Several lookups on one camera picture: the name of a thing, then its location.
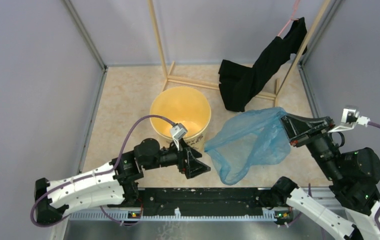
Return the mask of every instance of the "white wall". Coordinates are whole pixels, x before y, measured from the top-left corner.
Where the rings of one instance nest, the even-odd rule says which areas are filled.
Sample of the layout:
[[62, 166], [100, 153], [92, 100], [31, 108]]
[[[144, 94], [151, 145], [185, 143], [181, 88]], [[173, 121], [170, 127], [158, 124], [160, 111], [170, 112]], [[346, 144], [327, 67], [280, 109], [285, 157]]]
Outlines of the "white wall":
[[[343, 1], [305, 72], [323, 115], [340, 121], [351, 104], [380, 124], [380, 1]], [[380, 130], [358, 126], [345, 136], [344, 151], [370, 147], [380, 157]]]
[[[294, 0], [154, 0], [167, 62], [254, 62], [280, 32]], [[160, 63], [146, 0], [72, 0], [107, 65]], [[321, 0], [295, 15], [311, 26]]]
[[48, 238], [34, 182], [76, 172], [101, 74], [60, 0], [0, 0], [0, 240]]

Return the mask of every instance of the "wooden stick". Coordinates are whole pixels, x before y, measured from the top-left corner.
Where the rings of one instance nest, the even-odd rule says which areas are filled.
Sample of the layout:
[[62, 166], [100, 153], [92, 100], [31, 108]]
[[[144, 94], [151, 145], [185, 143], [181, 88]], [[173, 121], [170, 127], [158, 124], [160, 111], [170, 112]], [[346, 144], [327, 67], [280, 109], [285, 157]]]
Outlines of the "wooden stick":
[[176, 66], [176, 61], [172, 61], [171, 66], [169, 66], [169, 69], [168, 69], [168, 76], [171, 75], [175, 66]]
[[308, 33], [306, 34], [305, 38], [303, 39], [302, 45], [300, 45], [299, 51], [297, 51], [296, 57], [294, 58], [293, 62], [291, 63], [290, 68], [287, 71], [287, 74], [285, 75], [283, 82], [281, 83], [280, 88], [275, 93], [277, 97], [280, 95], [281, 90], [283, 88], [283, 85], [285, 84], [287, 78], [289, 77], [289, 74], [295, 69], [296, 65], [298, 64], [299, 60], [302, 57], [302, 53], [304, 52], [305, 48], [308, 45], [308, 42], [310, 41], [312, 35], [315, 32], [315, 29], [317, 28], [318, 23], [320, 22], [321, 18], [323, 17], [323, 14], [325, 13], [327, 7], [329, 6], [331, 0], [324, 0], [324, 2], [321, 5], [321, 8], [318, 11], [318, 14], [316, 15], [315, 19], [313, 20], [312, 26], [310, 27]]
[[[199, 87], [199, 88], [204, 88], [204, 89], [212, 89], [212, 90], [217, 90], [217, 91], [220, 90], [218, 86], [210, 86], [210, 85], [198, 84], [198, 83], [182, 81], [182, 80], [169, 79], [168, 82], [176, 83], [176, 84], [184, 84], [184, 85], [189, 85], [189, 86]], [[263, 95], [256, 95], [255, 98], [268, 99], [272, 101], [276, 99], [275, 97], [263, 96]]]
[[149, 12], [151, 17], [151, 23], [153, 25], [154, 35], [156, 37], [157, 50], [159, 52], [160, 64], [162, 65], [162, 71], [165, 78], [168, 78], [167, 64], [165, 63], [164, 50], [162, 49], [161, 37], [159, 35], [158, 22], [156, 21], [155, 8], [153, 7], [153, 1], [147, 0], [149, 5]]
[[[171, 66], [169, 66], [168, 76], [171, 75], [171, 73], [173, 72], [175, 64], [176, 64], [176, 61], [172, 61]], [[167, 86], [167, 84], [168, 84], [168, 78], [165, 78], [162, 89], [160, 90], [161, 93], [165, 90], [165, 87]]]
[[[280, 78], [277, 78], [275, 80], [275, 94], [277, 94], [279, 92], [279, 88], [280, 88]], [[278, 107], [279, 105], [279, 96], [276, 96], [275, 99], [274, 99], [274, 107]]]
[[[176, 80], [176, 81], [184, 82], [182, 84], [190, 83], [190, 84], [197, 84], [197, 85], [205, 86], [205, 88], [207, 88], [207, 89], [215, 89], [215, 90], [219, 90], [220, 89], [218, 87], [218, 83], [191, 79], [191, 78], [184, 77], [184, 76], [169, 75], [168, 79], [169, 79], [170, 82], [172, 82], [171, 80]], [[265, 98], [265, 99], [274, 100], [276, 98], [276, 95], [274, 93], [261, 91], [255, 97], [256, 98]]]

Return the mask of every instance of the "beige floor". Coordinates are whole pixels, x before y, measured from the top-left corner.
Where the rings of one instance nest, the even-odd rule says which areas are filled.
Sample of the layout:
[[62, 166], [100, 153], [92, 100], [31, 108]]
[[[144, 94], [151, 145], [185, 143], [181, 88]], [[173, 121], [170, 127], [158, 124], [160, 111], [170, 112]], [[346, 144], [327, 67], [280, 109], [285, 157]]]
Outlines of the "beige floor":
[[[283, 79], [290, 64], [284, 64], [272, 78]], [[218, 82], [219, 65], [177, 65], [173, 70], [176, 76], [185, 76], [199, 80]], [[94, 169], [118, 156], [118, 151], [130, 127], [142, 116], [149, 113], [152, 101], [160, 93], [164, 77], [160, 66], [110, 67], [97, 111], [90, 144], [84, 163], [84, 171]], [[180, 86], [168, 83], [166, 88]], [[198, 88], [208, 99], [212, 109], [212, 120], [207, 139], [212, 138], [224, 122], [236, 115], [225, 110], [220, 92]], [[274, 91], [274, 81], [264, 88]], [[278, 105], [288, 113], [312, 117], [308, 100], [297, 72], [291, 73], [283, 89]], [[246, 110], [258, 110], [273, 107], [273, 101], [253, 98]], [[125, 150], [130, 151], [145, 138], [157, 138], [149, 120], [145, 120], [134, 130]], [[187, 180], [178, 173], [176, 166], [163, 167], [144, 172], [144, 178], [138, 180], [139, 187], [229, 187], [218, 177], [211, 158], [203, 154], [201, 159], [211, 166], [211, 171]], [[324, 174], [317, 166], [309, 151], [292, 147], [287, 158], [277, 165], [252, 166], [248, 174], [233, 187], [270, 187], [279, 177], [291, 178], [300, 186], [328, 186]]]

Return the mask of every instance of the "wooden frame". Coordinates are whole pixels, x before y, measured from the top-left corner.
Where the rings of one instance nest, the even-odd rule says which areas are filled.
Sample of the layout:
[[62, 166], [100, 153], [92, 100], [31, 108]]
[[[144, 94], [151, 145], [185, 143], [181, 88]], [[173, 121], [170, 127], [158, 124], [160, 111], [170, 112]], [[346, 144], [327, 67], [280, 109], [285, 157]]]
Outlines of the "wooden frame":
[[[289, 74], [295, 69], [296, 65], [298, 64], [299, 60], [302, 57], [302, 53], [305, 50], [306, 46], [308, 45], [308, 42], [310, 41], [312, 35], [314, 34], [317, 25], [320, 23], [321, 18], [323, 17], [327, 7], [329, 6], [331, 0], [324, 0], [322, 3], [318, 14], [316, 15], [311, 28], [307, 32], [305, 38], [303, 39], [303, 42], [297, 51], [296, 57], [294, 58], [293, 62], [290, 65], [290, 68], [288, 69], [282, 83], [280, 84], [280, 79], [275, 80], [275, 91], [274, 93], [271, 92], [265, 92], [261, 91], [256, 95], [256, 98], [261, 98], [261, 99], [267, 99], [274, 101], [274, 107], [279, 105], [279, 95], [282, 92], [282, 89], [286, 83], [286, 80], [289, 78]], [[156, 15], [155, 15], [155, 9], [153, 5], [153, 0], [147, 0], [147, 4], [149, 7], [150, 11], [150, 18], [151, 22], [153, 25], [153, 30], [154, 30], [154, 35], [156, 37], [156, 43], [157, 43], [157, 50], [159, 51], [159, 57], [160, 57], [160, 63], [162, 65], [162, 71], [163, 75], [165, 77], [165, 81], [163, 83], [161, 92], [165, 90], [165, 87], [169, 82], [171, 83], [177, 83], [177, 84], [184, 84], [184, 85], [189, 85], [193, 87], [200, 87], [200, 88], [205, 88], [205, 89], [213, 89], [213, 90], [220, 90], [218, 83], [213, 83], [213, 82], [208, 82], [208, 81], [203, 81], [203, 80], [197, 80], [197, 79], [191, 79], [188, 77], [184, 76], [176, 76], [172, 75], [174, 66], [175, 66], [175, 61], [172, 62], [171, 66], [169, 66], [169, 69], [167, 70], [167, 64], [165, 63], [165, 56], [164, 56], [164, 50], [162, 49], [162, 42], [161, 42], [161, 37], [159, 34], [159, 28], [158, 28], [158, 22], [156, 20]]]

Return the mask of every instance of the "black cloth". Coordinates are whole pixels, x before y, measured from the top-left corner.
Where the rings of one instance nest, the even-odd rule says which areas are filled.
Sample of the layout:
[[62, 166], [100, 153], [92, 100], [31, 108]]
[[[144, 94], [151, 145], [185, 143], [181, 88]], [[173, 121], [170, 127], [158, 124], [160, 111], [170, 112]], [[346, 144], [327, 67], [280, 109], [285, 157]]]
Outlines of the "black cloth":
[[219, 91], [225, 108], [233, 112], [244, 112], [246, 104], [264, 88], [280, 66], [290, 60], [290, 54], [298, 52], [306, 34], [305, 18], [302, 17], [293, 21], [283, 39], [276, 36], [272, 40], [253, 67], [222, 60], [218, 72]]

